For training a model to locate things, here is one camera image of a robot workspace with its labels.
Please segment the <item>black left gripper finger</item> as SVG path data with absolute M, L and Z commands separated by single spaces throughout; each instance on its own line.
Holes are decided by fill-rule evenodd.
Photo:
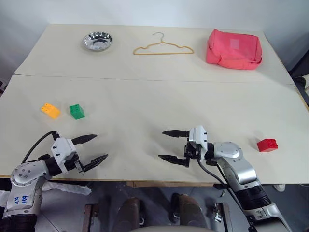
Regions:
M 82 135 L 82 136 L 76 137 L 72 139 L 71 141 L 74 145 L 78 145 L 78 144 L 84 144 L 86 142 L 89 142 L 90 140 L 96 137 L 97 137 L 96 134 L 88 134 L 88 135 Z
M 87 171 L 95 168 L 96 166 L 100 165 L 107 157 L 108 157 L 108 154 L 104 154 L 104 155 L 101 155 L 101 156 L 91 160 L 90 163 L 87 164 L 87 165 L 81 164 L 82 172 L 87 172 Z

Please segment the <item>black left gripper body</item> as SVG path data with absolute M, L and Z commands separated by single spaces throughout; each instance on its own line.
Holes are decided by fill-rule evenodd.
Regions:
M 80 162 L 77 154 L 74 154 L 71 159 L 66 160 L 64 165 L 68 171 L 77 169 L 80 173 L 84 172 L 84 166 Z

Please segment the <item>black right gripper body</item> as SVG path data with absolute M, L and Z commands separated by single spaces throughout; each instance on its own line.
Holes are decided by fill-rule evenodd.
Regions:
M 202 162 L 204 155 L 202 145 L 190 142 L 189 138 L 187 138 L 186 145 L 184 146 L 185 167 L 190 166 L 190 160 Z

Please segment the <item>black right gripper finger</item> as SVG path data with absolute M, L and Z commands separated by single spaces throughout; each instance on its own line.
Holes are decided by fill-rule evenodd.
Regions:
M 166 130 L 164 132 L 162 132 L 164 135 L 170 136 L 170 137 L 175 137 L 175 138 L 179 138 L 179 137 L 188 137 L 189 136 L 189 132 L 188 130 Z
M 161 159 L 172 163 L 172 164 L 177 164 L 181 165 L 184 167 L 189 167 L 189 160 L 188 159 L 180 159 L 177 156 L 172 156 L 172 155 L 158 155 Z

